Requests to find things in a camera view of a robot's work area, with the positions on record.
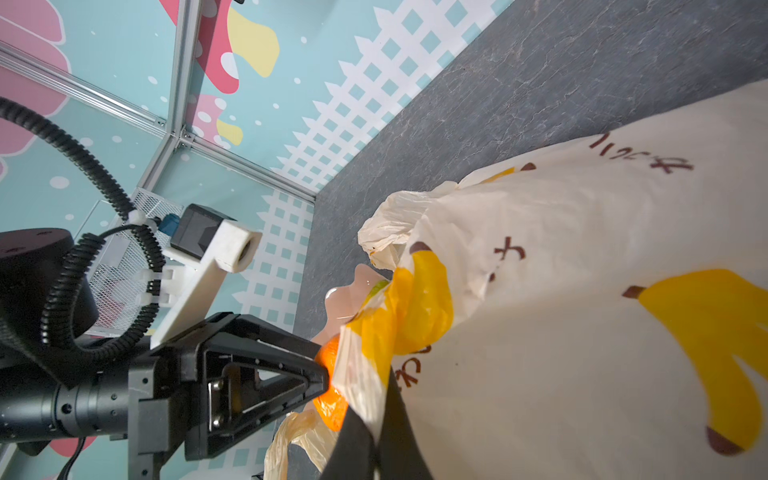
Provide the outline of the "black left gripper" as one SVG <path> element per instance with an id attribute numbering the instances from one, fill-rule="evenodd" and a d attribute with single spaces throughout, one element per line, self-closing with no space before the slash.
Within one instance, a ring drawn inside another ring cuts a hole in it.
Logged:
<path id="1" fill-rule="evenodd" d="M 319 350 L 257 317 L 219 313 L 179 337 L 180 360 L 141 354 L 128 371 L 128 477 L 158 479 L 184 438 L 186 459 L 212 459 L 319 397 L 329 387 Z"/>

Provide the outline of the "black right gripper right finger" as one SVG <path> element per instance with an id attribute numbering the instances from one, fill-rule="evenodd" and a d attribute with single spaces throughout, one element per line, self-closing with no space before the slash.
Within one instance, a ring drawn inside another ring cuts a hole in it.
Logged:
<path id="1" fill-rule="evenodd" d="M 415 439 L 393 370 L 390 371 L 377 455 L 381 479 L 432 479 Z"/>

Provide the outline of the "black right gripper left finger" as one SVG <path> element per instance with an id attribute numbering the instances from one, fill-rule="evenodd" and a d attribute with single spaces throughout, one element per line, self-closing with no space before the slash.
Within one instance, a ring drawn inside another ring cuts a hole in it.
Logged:
<path id="1" fill-rule="evenodd" d="M 334 450 L 320 479 L 372 480 L 375 462 L 373 437 L 359 416 L 353 410 L 348 410 Z"/>

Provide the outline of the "orange tangerine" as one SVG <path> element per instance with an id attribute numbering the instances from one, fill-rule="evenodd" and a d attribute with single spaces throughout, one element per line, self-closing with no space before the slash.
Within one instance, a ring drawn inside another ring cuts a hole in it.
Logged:
<path id="1" fill-rule="evenodd" d="M 339 334 L 333 336 L 320 348 L 315 356 L 315 362 L 327 370 L 329 382 L 327 391 L 313 400 L 314 407 L 324 424 L 336 433 L 342 430 L 348 410 L 347 400 L 332 384 L 339 350 L 339 338 Z"/>

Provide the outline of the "beige plastic bag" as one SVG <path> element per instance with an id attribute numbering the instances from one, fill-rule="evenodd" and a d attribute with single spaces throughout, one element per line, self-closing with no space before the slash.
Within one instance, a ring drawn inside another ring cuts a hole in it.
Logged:
<path id="1" fill-rule="evenodd" d="M 373 479 L 391 370 L 432 479 L 766 477 L 765 81 L 394 193 L 358 242 L 392 278 L 332 384 Z M 266 477 L 338 436 L 290 415 Z"/>

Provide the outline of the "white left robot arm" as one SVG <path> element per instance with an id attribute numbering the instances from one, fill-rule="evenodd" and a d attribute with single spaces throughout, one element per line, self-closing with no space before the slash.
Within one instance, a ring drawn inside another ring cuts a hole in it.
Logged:
<path id="1" fill-rule="evenodd" d="M 250 315 L 210 313 L 226 276 L 251 263 L 259 233 L 190 205 L 163 249 L 162 222 L 139 211 L 77 140 L 11 100 L 1 116 L 88 177 L 148 264 L 131 326 L 90 341 L 84 334 L 98 318 L 91 266 L 119 230 L 2 234 L 3 442 L 33 455 L 55 439 L 123 438 L 129 477 L 156 479 L 178 449 L 189 460 L 215 457 L 327 390 L 315 343 Z"/>

